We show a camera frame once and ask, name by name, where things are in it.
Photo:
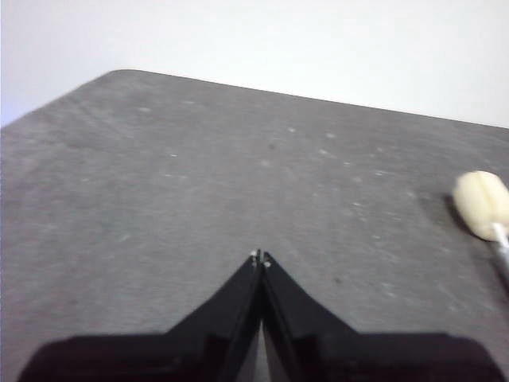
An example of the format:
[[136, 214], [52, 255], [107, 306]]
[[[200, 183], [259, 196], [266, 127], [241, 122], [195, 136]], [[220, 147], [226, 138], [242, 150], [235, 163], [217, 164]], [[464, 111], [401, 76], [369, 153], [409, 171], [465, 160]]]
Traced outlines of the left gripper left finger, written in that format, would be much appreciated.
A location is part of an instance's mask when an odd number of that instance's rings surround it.
[[162, 333], [70, 337], [41, 346], [21, 381], [234, 381], [259, 328], [260, 254]]

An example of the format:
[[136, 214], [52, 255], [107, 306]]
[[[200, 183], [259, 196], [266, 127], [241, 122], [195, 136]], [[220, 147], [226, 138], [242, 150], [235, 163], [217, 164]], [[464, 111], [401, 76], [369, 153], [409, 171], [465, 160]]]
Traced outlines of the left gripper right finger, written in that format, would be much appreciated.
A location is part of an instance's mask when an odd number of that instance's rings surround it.
[[447, 333], [361, 333], [262, 256], [262, 323], [274, 381], [495, 381], [477, 341]]

